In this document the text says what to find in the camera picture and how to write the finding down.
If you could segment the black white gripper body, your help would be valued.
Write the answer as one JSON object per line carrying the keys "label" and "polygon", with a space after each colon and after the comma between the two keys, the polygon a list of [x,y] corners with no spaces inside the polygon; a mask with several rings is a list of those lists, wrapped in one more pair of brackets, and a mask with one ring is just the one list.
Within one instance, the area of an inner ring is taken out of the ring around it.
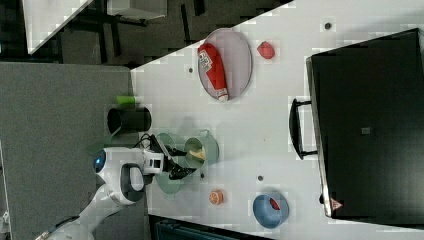
{"label": "black white gripper body", "polygon": [[148,146],[143,149],[143,173],[150,175],[167,172],[171,156],[165,145],[155,135],[150,135],[148,140]]}

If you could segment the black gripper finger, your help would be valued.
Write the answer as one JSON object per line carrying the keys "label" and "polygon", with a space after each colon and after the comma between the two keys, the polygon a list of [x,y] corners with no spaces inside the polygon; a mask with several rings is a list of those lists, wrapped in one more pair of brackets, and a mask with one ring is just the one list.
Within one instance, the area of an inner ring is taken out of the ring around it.
{"label": "black gripper finger", "polygon": [[171,156],[186,156],[188,154],[188,152],[178,150],[177,148],[168,148],[168,152]]}
{"label": "black gripper finger", "polygon": [[183,179],[196,171],[196,168],[184,168],[180,166],[175,166],[169,171],[170,180],[180,180]]}

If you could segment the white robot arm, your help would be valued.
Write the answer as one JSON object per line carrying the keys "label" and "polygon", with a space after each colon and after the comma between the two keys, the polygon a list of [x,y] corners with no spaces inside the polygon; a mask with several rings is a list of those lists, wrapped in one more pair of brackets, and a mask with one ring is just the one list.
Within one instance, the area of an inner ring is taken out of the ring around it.
{"label": "white robot arm", "polygon": [[103,180],[93,199],[77,216],[67,218],[35,240],[95,240],[93,232],[107,217],[143,198],[148,180],[166,173],[170,180],[183,179],[195,172],[174,161],[186,153],[165,145],[155,135],[142,137],[149,144],[134,147],[107,147],[93,161],[95,174]]}

